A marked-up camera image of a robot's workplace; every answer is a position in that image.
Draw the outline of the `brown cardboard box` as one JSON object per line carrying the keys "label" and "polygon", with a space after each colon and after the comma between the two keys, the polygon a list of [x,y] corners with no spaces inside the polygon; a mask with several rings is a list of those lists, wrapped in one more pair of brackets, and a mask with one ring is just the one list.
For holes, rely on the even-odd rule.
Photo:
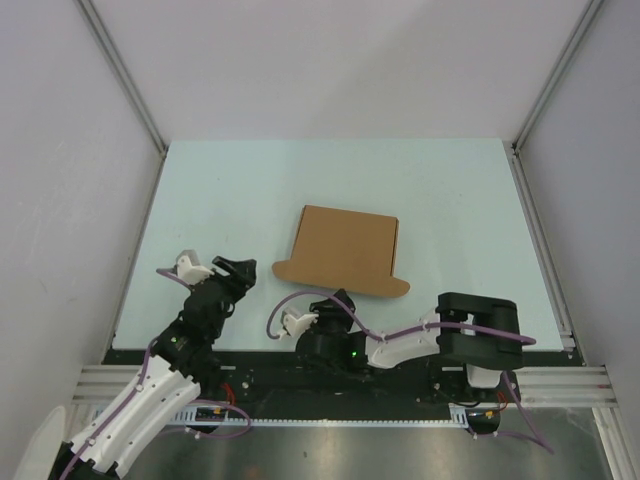
{"label": "brown cardboard box", "polygon": [[272,272],[286,282],[400,298],[410,284],[394,275],[398,231],[392,216],[307,205],[290,258]]}

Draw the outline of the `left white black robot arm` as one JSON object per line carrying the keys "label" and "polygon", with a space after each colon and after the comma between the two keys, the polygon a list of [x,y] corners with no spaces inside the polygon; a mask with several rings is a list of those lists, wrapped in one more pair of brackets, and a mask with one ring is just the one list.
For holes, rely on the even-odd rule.
{"label": "left white black robot arm", "polygon": [[156,337],[134,378],[87,427],[61,444],[51,479],[121,479],[165,425],[197,398],[221,387],[213,346],[236,304],[254,287],[254,259],[221,256],[202,265],[192,250],[158,274],[189,294],[177,317]]}

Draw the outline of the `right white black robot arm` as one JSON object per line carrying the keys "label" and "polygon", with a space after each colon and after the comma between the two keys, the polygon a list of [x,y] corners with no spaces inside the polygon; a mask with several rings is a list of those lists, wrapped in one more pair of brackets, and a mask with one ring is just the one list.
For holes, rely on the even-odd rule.
{"label": "right white black robot arm", "polygon": [[493,394],[501,373],[524,366],[516,304],[503,299],[443,293],[434,309],[390,333],[353,330],[356,305],[343,289],[309,306],[313,319],[295,352],[304,364],[368,381],[413,360],[441,359],[463,367],[461,388],[473,401]]}

